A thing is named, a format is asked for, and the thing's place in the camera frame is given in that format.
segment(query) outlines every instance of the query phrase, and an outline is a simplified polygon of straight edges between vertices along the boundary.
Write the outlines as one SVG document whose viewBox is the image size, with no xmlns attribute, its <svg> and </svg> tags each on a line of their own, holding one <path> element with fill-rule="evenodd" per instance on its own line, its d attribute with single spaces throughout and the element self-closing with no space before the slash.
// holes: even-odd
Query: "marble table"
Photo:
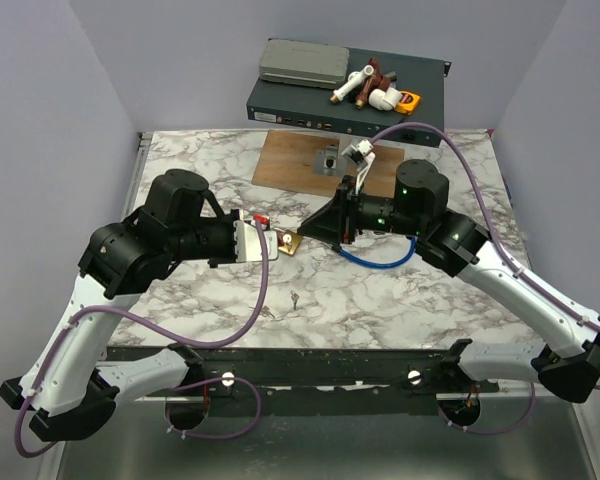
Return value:
<svg viewBox="0 0 600 480">
<path fill-rule="evenodd" d="M 169 168 L 185 168 L 209 180 L 223 208 L 266 212 L 275 226 L 295 229 L 328 199 L 251 184 L 263 130 L 155 133 L 142 173 L 136 206 L 151 181 Z M 452 132 L 483 189 L 506 247 L 522 262 L 524 248 L 498 164 L 485 131 Z M 425 158 L 449 177 L 449 206 L 481 219 L 478 204 L 459 161 L 449 148 L 392 144 L 405 158 Z M 372 261 L 401 258 L 405 238 L 364 234 L 349 251 Z M 260 264 L 206 262 L 181 265 L 166 281 L 154 282 L 133 308 L 180 335 L 218 340 L 237 330 L 251 312 Z M 291 291 L 300 298 L 293 309 Z M 266 299 L 269 316 L 235 345 L 292 348 L 434 348 L 455 340 L 525 341 L 535 334 L 511 313 L 472 286 L 451 279 L 414 257 L 402 267 L 377 271 L 349 263 L 320 242 L 305 239 L 294 257 L 271 264 Z M 116 345 L 166 345 L 169 340 L 123 321 Z"/>
</svg>

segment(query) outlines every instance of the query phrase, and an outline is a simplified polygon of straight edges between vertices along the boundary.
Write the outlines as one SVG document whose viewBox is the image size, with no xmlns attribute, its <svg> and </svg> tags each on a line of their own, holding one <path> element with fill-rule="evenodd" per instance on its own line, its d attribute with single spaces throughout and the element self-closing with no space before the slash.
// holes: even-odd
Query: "blue cable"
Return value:
<svg viewBox="0 0 600 480">
<path fill-rule="evenodd" d="M 361 265 L 363 267 L 367 267 L 367 268 L 378 268 L 378 269 L 389 269 L 389 268 L 395 268 L 395 267 L 399 267 L 400 265 L 407 263 L 409 261 L 409 259 L 413 256 L 414 252 L 416 251 L 416 243 L 417 243 L 417 239 L 415 237 L 411 238 L 411 246 L 409 247 L 409 251 L 407 252 L 407 254 L 401 258 L 400 260 L 397 260 L 395 262 L 391 262 L 391 263 L 375 263 L 375 262 L 369 262 L 368 260 L 363 260 L 362 258 L 356 257 L 355 255 L 346 252 L 342 249 L 336 250 L 341 256 L 343 256 L 344 258 L 346 258 L 347 260 L 352 261 L 353 263 L 357 263 L 358 265 Z"/>
</svg>

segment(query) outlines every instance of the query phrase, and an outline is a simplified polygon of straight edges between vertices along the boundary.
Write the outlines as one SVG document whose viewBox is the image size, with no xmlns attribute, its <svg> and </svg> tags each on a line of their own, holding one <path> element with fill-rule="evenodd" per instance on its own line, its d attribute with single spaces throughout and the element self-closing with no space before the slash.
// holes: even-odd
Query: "label sticker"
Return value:
<svg viewBox="0 0 600 480">
<path fill-rule="evenodd" d="M 260 120 L 262 122 L 276 123 L 276 116 L 273 113 L 255 112 L 253 114 L 253 117 L 256 120 Z"/>
</svg>

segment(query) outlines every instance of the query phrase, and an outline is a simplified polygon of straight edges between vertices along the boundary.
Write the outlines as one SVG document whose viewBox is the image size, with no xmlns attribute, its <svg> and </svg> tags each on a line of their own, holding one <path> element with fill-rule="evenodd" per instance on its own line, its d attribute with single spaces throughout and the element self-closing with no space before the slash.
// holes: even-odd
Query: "wall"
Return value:
<svg viewBox="0 0 600 480">
<path fill-rule="evenodd" d="M 70 2 L 137 126 L 168 130 L 262 126 L 244 105 L 269 37 L 450 60 L 447 125 L 494 127 L 565 0 Z"/>
<path fill-rule="evenodd" d="M 494 145 L 535 270 L 600 311 L 600 0 L 567 3 Z"/>
<path fill-rule="evenodd" d="M 65 0 L 0 1 L 0 383 L 61 315 L 90 233 L 119 218 L 135 130 Z M 35 478 L 0 400 L 0 479 Z"/>
</svg>

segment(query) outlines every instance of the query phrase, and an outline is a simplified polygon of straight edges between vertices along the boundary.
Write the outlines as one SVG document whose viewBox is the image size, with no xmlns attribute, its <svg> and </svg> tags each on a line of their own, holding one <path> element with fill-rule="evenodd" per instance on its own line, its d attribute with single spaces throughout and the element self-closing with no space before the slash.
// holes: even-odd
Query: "gray floor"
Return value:
<svg viewBox="0 0 600 480">
<path fill-rule="evenodd" d="M 483 415 L 476 427 L 515 421 L 527 402 L 526 398 L 483 399 Z M 205 427 L 229 431 L 245 421 L 212 419 Z M 541 397 L 525 427 L 498 437 L 462 434 L 437 417 L 378 415 L 264 418 L 252 433 L 223 442 L 183 441 L 177 434 L 167 435 L 163 404 L 137 402 L 120 409 L 94 437 L 68 445 L 57 478 L 582 480 L 595 476 L 572 407 L 554 397 Z"/>
</svg>

